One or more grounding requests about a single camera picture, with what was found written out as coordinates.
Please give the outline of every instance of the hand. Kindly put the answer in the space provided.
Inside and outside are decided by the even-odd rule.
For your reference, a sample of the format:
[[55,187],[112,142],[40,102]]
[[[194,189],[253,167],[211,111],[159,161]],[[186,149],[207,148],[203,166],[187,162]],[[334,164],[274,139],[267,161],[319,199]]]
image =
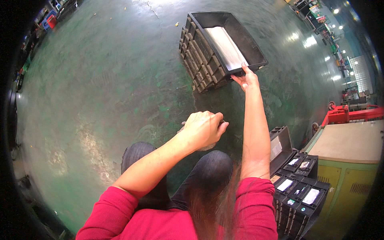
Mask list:
[[198,150],[219,141],[229,125],[228,122],[224,122],[218,127],[222,119],[222,113],[213,114],[209,111],[192,113],[184,125],[184,130],[178,134],[192,144],[193,149]]
[[259,88],[259,80],[257,75],[252,72],[251,69],[242,62],[241,67],[245,72],[245,76],[236,77],[235,75],[231,75],[232,79],[235,80],[238,84],[240,84],[242,90],[246,93],[248,88],[256,87]]

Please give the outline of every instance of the green epoxy floor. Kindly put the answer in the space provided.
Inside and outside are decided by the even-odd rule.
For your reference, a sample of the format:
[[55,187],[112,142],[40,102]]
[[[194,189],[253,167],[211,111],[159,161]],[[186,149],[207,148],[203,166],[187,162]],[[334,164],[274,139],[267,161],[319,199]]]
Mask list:
[[[322,121],[328,102],[339,102],[341,73],[324,60],[329,47],[283,0],[85,0],[47,34],[17,99],[26,172],[73,232],[120,176],[125,148],[137,141],[161,146],[192,112],[221,111],[230,125],[216,149],[241,158],[240,87],[193,93],[179,57],[190,11],[229,11],[245,25],[269,61],[257,72],[269,128],[288,125],[294,147]],[[202,154],[171,170],[170,193]]]

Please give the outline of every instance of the stacked black crates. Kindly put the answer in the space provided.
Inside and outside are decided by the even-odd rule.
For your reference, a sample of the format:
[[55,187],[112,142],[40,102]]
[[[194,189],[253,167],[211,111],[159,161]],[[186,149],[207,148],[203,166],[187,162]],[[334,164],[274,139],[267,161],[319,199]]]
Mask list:
[[293,149],[286,126],[275,127],[269,135],[277,231],[279,237],[298,240],[319,216],[329,184],[316,181],[318,156]]
[[280,237],[301,239],[318,218],[329,183],[286,170],[280,170],[273,178],[277,232]]
[[237,45],[252,71],[268,64],[255,40],[228,12],[189,12],[183,26],[179,53],[199,93],[232,81],[231,74],[244,75],[242,68],[228,70],[204,28],[223,27]]

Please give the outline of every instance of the floor crack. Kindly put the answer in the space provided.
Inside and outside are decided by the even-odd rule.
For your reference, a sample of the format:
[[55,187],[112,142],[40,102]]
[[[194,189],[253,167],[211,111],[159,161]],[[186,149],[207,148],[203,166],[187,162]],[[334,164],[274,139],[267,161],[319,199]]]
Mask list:
[[161,21],[161,22],[159,23],[159,28],[161,29],[161,34],[160,34],[160,39],[161,39],[161,37],[163,36],[163,28],[160,26],[160,24],[163,23],[163,20],[161,20],[161,19],[159,18],[159,16],[158,16],[158,15],[155,13],[155,11],[152,9],[152,6],[149,5],[149,1],[147,1],[146,4],[147,4],[147,6],[149,6],[151,12],[153,12],[153,14],[157,17],[157,19],[159,19],[159,20]]

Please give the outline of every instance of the label on crate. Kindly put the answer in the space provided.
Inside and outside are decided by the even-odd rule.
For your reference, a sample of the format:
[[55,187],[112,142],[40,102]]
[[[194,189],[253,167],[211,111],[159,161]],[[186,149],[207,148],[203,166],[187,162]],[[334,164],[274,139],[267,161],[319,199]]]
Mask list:
[[307,196],[305,196],[303,203],[312,204],[319,193],[319,190],[311,188],[310,192],[307,194]]
[[308,167],[309,163],[310,163],[309,161],[304,161],[301,163],[299,168],[306,168],[306,167]]
[[293,164],[295,164],[295,162],[297,162],[297,160],[299,160],[299,159],[298,159],[298,158],[293,159],[292,161],[290,161],[290,162],[288,163],[288,165],[293,165]]
[[281,146],[281,142],[280,142],[279,137],[275,137],[275,139],[273,139],[271,141],[271,158],[270,158],[270,161],[275,159],[275,157],[277,157],[277,155],[279,155],[281,153],[282,149],[283,148]]
[[289,187],[292,184],[292,180],[286,179],[280,186],[277,187],[278,190],[284,191],[287,187]]
[[293,205],[294,203],[295,203],[295,200],[292,200],[292,199],[288,200],[287,202],[288,205]]
[[277,180],[279,180],[281,177],[279,175],[275,175],[271,178],[271,182],[275,183]]

